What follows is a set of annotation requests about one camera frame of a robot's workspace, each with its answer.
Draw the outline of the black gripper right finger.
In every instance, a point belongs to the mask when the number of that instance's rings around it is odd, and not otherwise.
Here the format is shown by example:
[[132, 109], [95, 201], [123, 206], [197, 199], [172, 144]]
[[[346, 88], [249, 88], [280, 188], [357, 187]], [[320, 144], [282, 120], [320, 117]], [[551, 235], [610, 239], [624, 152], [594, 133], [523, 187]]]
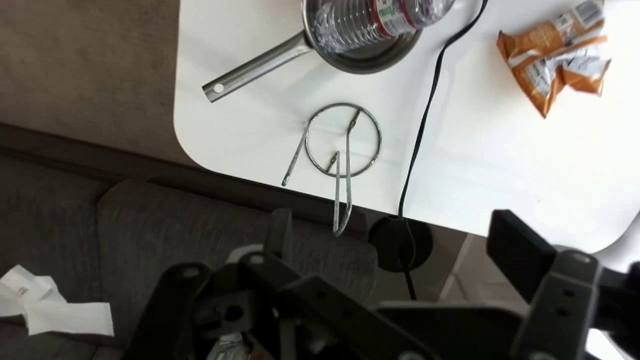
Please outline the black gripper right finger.
[[380, 315], [422, 343], [434, 360], [595, 360], [592, 329], [640, 359], [637, 264], [605, 268], [581, 250], [555, 250], [509, 210], [493, 210], [486, 254], [527, 305], [387, 307]]

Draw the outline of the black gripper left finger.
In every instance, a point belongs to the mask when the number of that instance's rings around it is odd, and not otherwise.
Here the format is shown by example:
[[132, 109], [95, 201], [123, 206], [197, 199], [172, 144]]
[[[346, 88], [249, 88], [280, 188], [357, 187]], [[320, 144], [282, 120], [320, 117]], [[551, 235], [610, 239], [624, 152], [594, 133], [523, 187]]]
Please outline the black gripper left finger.
[[199, 262], [170, 266], [121, 360], [205, 360], [231, 334], [272, 360], [440, 360], [392, 320], [286, 264], [282, 252], [292, 236], [292, 214], [275, 210], [264, 250], [218, 270]]

